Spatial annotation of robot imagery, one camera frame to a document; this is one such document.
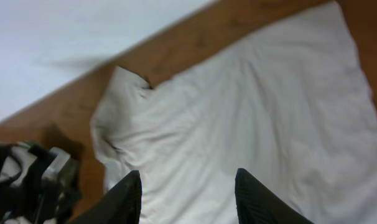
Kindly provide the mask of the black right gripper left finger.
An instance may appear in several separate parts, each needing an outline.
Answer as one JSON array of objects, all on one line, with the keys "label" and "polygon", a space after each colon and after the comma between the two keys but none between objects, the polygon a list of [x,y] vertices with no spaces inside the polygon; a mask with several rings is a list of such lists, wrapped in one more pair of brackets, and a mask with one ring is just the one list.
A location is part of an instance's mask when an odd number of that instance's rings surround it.
[{"label": "black right gripper left finger", "polygon": [[142,183],[138,170],[131,171],[104,197],[72,224],[139,224]]}]

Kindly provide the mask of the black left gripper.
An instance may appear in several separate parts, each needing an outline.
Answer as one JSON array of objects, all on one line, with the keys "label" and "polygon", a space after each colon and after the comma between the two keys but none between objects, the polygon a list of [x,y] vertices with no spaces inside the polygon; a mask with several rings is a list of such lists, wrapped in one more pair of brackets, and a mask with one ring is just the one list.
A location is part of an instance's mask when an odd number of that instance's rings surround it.
[{"label": "black left gripper", "polygon": [[72,156],[68,180],[43,181],[53,161],[35,142],[0,142],[0,223],[67,223],[80,200],[79,163]]}]

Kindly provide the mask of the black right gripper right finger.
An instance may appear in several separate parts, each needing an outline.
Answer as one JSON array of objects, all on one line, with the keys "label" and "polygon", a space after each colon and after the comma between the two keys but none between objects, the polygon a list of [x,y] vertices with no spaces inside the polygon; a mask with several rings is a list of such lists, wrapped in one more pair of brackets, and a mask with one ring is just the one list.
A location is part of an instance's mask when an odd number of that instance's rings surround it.
[{"label": "black right gripper right finger", "polygon": [[235,198],[239,224],[312,224],[243,168],[236,173]]}]

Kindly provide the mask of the white t-shirt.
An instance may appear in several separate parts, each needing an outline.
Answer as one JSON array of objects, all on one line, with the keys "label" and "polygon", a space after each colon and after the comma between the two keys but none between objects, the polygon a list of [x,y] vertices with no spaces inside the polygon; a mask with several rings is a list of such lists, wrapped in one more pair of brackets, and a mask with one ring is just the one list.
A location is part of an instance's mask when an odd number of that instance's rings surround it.
[{"label": "white t-shirt", "polygon": [[116,67],[91,133],[106,190],[140,172],[141,223],[237,223],[239,168],[314,223],[377,223],[377,114],[335,2],[155,89]]}]

